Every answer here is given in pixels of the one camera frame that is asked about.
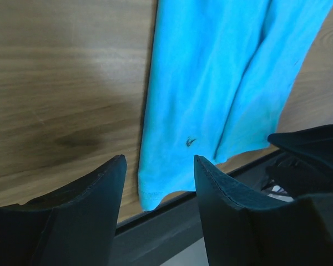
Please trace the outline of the turquoise t shirt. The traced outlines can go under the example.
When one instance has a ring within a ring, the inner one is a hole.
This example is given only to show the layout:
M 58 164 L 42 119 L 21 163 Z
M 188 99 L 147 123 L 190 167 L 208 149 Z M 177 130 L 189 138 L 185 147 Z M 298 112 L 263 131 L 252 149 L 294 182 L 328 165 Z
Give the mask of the turquoise t shirt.
M 333 1 L 159 1 L 138 167 L 141 208 L 194 191 L 268 136 Z

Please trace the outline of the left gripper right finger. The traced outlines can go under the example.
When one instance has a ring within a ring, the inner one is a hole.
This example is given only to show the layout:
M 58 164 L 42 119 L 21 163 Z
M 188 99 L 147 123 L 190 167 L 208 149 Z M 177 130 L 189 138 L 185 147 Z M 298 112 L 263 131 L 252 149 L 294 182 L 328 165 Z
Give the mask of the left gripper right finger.
M 194 157 L 210 265 L 333 265 L 333 193 L 284 202 Z

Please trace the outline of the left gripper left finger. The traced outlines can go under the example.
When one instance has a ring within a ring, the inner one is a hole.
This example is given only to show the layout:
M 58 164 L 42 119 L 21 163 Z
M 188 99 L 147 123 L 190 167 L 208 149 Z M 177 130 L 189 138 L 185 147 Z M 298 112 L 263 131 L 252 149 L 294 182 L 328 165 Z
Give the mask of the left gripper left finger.
M 107 265 L 126 172 L 118 155 L 46 195 L 0 207 L 0 265 Z

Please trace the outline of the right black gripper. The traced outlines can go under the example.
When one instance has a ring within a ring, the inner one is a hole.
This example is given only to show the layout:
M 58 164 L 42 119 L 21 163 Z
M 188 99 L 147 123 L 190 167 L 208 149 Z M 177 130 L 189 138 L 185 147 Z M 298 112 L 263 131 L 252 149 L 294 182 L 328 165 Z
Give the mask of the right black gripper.
M 266 174 L 290 197 L 333 193 L 333 124 L 271 134 L 268 142 L 288 155 Z

